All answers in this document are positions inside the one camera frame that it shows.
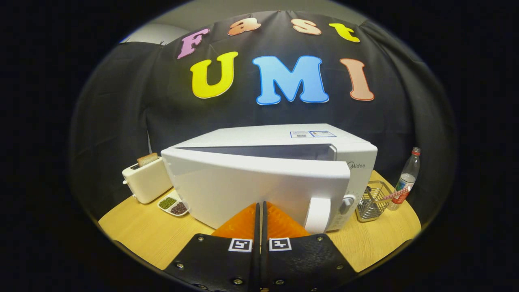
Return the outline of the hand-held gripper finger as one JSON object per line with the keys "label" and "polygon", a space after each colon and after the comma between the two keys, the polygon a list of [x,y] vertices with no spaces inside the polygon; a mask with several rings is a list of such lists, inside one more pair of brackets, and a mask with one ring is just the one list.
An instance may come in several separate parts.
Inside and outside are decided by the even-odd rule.
{"label": "hand-held gripper finger", "polygon": [[337,292],[358,275],[327,234],[302,234],[302,226],[274,204],[262,207],[264,290]]}
{"label": "hand-held gripper finger", "polygon": [[176,255],[164,272],[202,292],[258,290],[260,260],[260,204],[241,211],[249,216],[249,237],[221,237],[198,233]]}

